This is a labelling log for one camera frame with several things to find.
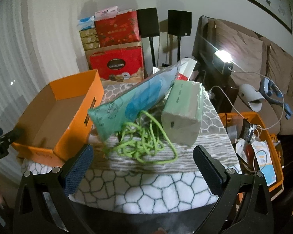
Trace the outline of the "green tissue pack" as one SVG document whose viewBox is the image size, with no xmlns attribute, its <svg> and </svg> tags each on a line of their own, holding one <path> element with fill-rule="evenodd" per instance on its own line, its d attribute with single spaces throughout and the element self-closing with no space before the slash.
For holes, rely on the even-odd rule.
<svg viewBox="0 0 293 234">
<path fill-rule="evenodd" d="M 203 120 L 204 87 L 176 80 L 161 113 L 162 127 L 171 142 L 193 146 Z"/>
</svg>

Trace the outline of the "grey white patterned blanket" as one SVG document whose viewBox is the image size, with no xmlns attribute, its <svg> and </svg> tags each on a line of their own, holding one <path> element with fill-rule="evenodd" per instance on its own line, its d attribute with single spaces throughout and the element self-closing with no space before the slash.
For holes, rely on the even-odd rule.
<svg viewBox="0 0 293 234">
<path fill-rule="evenodd" d="M 202 145 L 225 168 L 241 173 L 236 153 L 223 124 L 204 93 L 201 131 L 192 147 L 175 145 L 178 159 L 166 165 L 143 165 L 135 159 L 108 157 L 104 144 L 96 143 L 94 160 L 76 192 L 69 199 L 89 207 L 127 214 L 181 212 L 203 207 L 217 201 L 193 160 L 193 148 Z"/>
</svg>

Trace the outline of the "orange storage crate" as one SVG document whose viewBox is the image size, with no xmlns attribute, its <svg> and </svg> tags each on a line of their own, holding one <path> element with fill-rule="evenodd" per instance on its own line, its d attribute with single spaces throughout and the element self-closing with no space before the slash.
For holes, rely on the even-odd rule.
<svg viewBox="0 0 293 234">
<path fill-rule="evenodd" d="M 272 134 L 255 112 L 219 114 L 243 173 L 261 171 L 267 182 L 271 198 L 282 193 L 283 171 L 280 158 L 272 141 Z"/>
</svg>

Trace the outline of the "pink white box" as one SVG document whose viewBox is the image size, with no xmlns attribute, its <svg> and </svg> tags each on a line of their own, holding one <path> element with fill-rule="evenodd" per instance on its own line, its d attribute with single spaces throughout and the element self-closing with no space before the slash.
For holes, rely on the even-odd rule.
<svg viewBox="0 0 293 234">
<path fill-rule="evenodd" d="M 94 15 L 95 21 L 114 18 L 118 15 L 118 6 L 112 6 L 100 11 L 97 11 Z"/>
</svg>

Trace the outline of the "brown sofa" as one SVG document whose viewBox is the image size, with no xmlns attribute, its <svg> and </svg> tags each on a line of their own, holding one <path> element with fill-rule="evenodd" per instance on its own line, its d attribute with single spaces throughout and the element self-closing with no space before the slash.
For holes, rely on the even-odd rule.
<svg viewBox="0 0 293 234">
<path fill-rule="evenodd" d="M 254 31 L 220 19 L 208 19 L 206 51 L 225 50 L 232 58 L 231 78 L 237 87 L 247 83 L 259 90 L 269 78 L 280 89 L 282 104 L 293 112 L 293 57 L 281 47 Z M 271 134 L 293 135 L 293 114 L 286 118 L 281 105 L 263 99 L 258 115 Z"/>
</svg>

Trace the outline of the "medical mask pack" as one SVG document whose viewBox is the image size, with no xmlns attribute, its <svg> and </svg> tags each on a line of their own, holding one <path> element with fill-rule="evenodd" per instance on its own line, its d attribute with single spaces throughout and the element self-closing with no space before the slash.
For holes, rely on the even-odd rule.
<svg viewBox="0 0 293 234">
<path fill-rule="evenodd" d="M 147 79 L 137 83 L 112 101 L 88 110 L 102 142 L 119 132 L 126 122 L 134 122 L 140 111 L 155 106 L 177 79 L 188 80 L 197 61 L 183 58 L 176 65 L 160 69 Z"/>
</svg>

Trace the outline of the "orange cardboard box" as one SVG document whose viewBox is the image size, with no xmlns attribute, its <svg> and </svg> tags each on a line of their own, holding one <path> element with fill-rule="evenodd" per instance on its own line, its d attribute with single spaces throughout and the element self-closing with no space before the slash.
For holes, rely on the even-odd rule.
<svg viewBox="0 0 293 234">
<path fill-rule="evenodd" d="M 97 70 L 48 83 L 19 117 L 21 136 L 12 144 L 18 158 L 51 167 L 63 166 L 88 142 L 88 110 L 98 107 L 104 89 Z"/>
</svg>

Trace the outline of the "blue neck massager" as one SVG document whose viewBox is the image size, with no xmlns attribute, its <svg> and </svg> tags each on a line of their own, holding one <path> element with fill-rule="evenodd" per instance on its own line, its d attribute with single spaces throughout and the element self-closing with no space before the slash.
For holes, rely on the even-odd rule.
<svg viewBox="0 0 293 234">
<path fill-rule="evenodd" d="M 282 92 L 271 79 L 264 77 L 261 80 L 259 92 L 270 104 L 282 107 L 287 120 L 291 118 L 293 112 L 289 104 L 285 102 Z"/>
</svg>

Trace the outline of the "blue tissue pack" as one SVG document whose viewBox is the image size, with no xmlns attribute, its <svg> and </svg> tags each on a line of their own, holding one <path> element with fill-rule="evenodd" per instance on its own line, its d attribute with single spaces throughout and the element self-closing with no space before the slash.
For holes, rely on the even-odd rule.
<svg viewBox="0 0 293 234">
<path fill-rule="evenodd" d="M 87 30 L 90 28 L 94 28 L 94 27 L 95 27 L 95 17 L 94 16 L 90 16 L 90 17 L 78 20 L 78 23 L 77 23 L 78 31 L 83 31 L 83 30 Z"/>
</svg>

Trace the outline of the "red floral gift box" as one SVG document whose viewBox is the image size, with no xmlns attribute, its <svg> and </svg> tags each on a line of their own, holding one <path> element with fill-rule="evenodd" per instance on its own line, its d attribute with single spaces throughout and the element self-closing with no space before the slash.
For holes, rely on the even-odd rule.
<svg viewBox="0 0 293 234">
<path fill-rule="evenodd" d="M 95 23 L 100 47 L 140 41 L 136 11 L 119 14 Z"/>
</svg>

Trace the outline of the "stacked gold boxes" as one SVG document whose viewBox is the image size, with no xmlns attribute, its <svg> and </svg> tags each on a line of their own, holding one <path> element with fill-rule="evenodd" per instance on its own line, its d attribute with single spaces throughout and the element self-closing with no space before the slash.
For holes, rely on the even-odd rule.
<svg viewBox="0 0 293 234">
<path fill-rule="evenodd" d="M 79 34 L 85 51 L 100 48 L 99 37 L 95 28 L 79 31 Z"/>
</svg>

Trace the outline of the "white curtain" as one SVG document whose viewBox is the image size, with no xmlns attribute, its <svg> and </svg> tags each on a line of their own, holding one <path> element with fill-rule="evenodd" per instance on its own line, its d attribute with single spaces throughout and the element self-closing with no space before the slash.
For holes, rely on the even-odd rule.
<svg viewBox="0 0 293 234">
<path fill-rule="evenodd" d="M 51 81 L 88 69 L 77 18 L 86 0 L 0 0 L 0 128 Z"/>
</svg>

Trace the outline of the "white blue packet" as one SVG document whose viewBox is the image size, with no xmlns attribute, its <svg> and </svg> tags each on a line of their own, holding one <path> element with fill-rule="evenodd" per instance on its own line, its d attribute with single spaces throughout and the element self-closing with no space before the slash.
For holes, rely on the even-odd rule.
<svg viewBox="0 0 293 234">
<path fill-rule="evenodd" d="M 274 184 L 276 182 L 276 173 L 272 164 L 267 142 L 253 141 L 251 146 L 255 153 L 255 159 L 259 166 L 259 171 L 264 175 L 267 186 Z"/>
</svg>

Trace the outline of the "bright lamp box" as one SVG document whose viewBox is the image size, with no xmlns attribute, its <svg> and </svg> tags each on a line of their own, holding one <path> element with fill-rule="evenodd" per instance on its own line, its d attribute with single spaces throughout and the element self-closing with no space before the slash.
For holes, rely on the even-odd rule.
<svg viewBox="0 0 293 234">
<path fill-rule="evenodd" d="M 217 50 L 214 52 L 212 64 L 220 74 L 230 76 L 233 69 L 233 60 L 229 52 L 225 50 Z"/>
</svg>

